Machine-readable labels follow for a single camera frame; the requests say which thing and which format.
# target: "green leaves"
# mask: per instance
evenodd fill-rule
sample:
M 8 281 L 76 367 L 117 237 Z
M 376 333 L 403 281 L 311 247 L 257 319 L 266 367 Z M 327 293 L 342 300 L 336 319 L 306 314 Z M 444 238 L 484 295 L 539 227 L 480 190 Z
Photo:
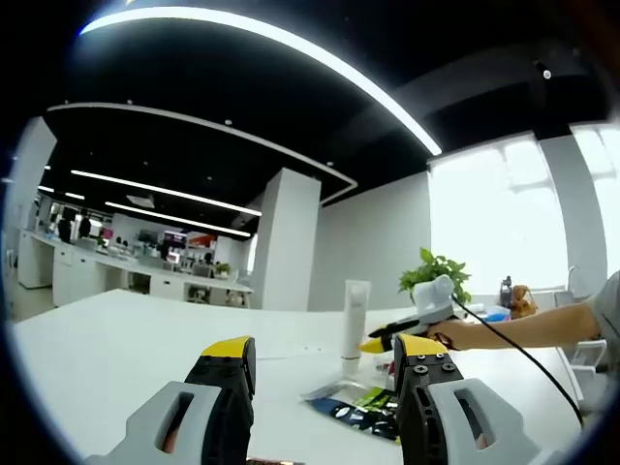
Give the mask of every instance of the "green leaves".
M 408 291 L 412 301 L 414 301 L 413 290 L 418 283 L 433 281 L 442 274 L 447 274 L 454 283 L 454 293 L 461 302 L 469 302 L 472 296 L 463 290 L 463 283 L 467 281 L 471 274 L 464 273 L 465 263 L 457 263 L 447 259 L 443 255 L 433 257 L 430 250 L 423 247 L 419 248 L 419 257 L 423 265 L 415 270 L 404 271 L 400 277 L 398 292 Z

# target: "desk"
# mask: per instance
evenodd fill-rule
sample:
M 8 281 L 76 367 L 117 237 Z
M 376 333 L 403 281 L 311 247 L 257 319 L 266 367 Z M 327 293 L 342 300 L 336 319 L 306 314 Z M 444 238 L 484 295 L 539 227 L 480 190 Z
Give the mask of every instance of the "desk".
M 122 273 L 150 276 L 150 293 L 183 301 L 190 285 L 236 291 L 245 294 L 251 288 L 222 279 L 163 270 L 120 258 L 90 252 L 70 244 L 22 231 L 19 238 L 17 278 L 27 289 L 52 285 L 56 306 L 122 287 Z
M 366 328 L 411 309 L 370 311 Z M 168 381 L 183 381 L 201 351 L 243 334 L 256 338 L 255 423 L 249 454 L 310 465 L 400 464 L 400 447 L 326 418 L 299 396 L 339 378 L 342 312 L 276 312 L 174 302 L 111 291 L 13 326 L 17 352 L 45 411 L 81 457 L 108 453 L 125 420 Z M 531 353 L 568 392 L 556 349 Z M 579 424 L 566 400 L 514 350 L 452 353 L 465 377 L 478 377 L 524 416 L 541 447 L 566 449 Z M 364 356 L 361 368 L 372 364 Z

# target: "floor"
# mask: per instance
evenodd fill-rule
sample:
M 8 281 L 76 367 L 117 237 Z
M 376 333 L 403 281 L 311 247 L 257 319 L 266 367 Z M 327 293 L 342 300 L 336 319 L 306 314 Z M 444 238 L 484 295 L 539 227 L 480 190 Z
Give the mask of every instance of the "floor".
M 11 320 L 22 322 L 54 308 L 51 287 L 26 289 L 17 282 L 17 272 L 8 278 L 7 300 L 11 309 Z

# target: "hand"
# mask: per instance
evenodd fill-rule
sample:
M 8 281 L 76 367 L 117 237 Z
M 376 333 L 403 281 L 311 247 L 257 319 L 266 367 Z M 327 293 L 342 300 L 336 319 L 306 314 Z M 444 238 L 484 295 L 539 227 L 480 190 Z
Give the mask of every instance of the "hand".
M 457 351 L 476 347 L 474 326 L 460 320 L 449 320 L 431 326 L 426 335 L 442 344 L 450 345 Z

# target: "gray sleeve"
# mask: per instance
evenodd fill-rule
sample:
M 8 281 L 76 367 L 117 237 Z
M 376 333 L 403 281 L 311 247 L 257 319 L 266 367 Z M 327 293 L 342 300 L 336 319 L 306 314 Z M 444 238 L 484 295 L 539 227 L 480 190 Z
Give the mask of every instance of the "gray sleeve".
M 620 271 L 616 271 L 603 288 L 586 300 L 607 343 L 620 345 Z

